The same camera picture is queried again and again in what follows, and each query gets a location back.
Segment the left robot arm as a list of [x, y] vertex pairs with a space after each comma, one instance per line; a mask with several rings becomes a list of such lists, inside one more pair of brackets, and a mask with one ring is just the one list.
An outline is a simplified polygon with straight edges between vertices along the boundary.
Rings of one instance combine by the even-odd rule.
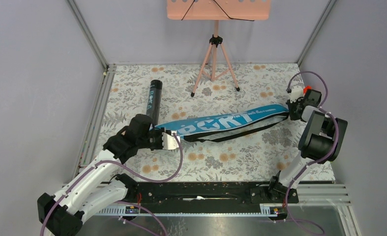
[[37, 200], [42, 236], [74, 236], [95, 214], [113, 202], [131, 202], [137, 197], [135, 186], [117, 179], [98, 189], [99, 184], [140, 149], [164, 149], [170, 133], [156, 128], [147, 115], [137, 114], [128, 126], [111, 136], [98, 156], [66, 186]]

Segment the blue racket cover bag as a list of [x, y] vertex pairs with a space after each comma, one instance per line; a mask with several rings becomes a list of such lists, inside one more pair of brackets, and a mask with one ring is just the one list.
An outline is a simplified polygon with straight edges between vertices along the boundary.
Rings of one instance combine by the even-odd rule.
[[176, 131], [187, 142], [224, 142], [269, 129], [289, 117], [289, 110], [280, 104], [270, 104], [248, 111], [189, 118], [156, 125]]

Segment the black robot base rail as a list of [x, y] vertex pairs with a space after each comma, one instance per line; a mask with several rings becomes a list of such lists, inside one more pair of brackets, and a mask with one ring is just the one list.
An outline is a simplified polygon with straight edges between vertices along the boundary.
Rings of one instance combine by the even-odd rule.
[[124, 202], [140, 204], [153, 213], [260, 213], [263, 205], [297, 204], [298, 194], [286, 187], [276, 190], [263, 182], [139, 182]]

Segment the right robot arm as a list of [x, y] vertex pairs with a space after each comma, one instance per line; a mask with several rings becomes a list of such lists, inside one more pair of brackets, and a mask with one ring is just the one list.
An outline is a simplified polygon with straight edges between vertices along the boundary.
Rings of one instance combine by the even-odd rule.
[[312, 169], [338, 157], [348, 127], [346, 120], [321, 108], [321, 92], [296, 86], [287, 93], [291, 120], [304, 121], [306, 127], [298, 142], [298, 155], [270, 179], [266, 196], [275, 203], [289, 199]]

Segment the black shuttlecock tube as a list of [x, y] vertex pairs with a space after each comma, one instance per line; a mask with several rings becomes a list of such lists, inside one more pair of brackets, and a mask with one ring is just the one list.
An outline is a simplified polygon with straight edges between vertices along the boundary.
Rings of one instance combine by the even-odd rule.
[[154, 125], [158, 124], [162, 86], [160, 80], [152, 80], [149, 87], [146, 115], [152, 119]]

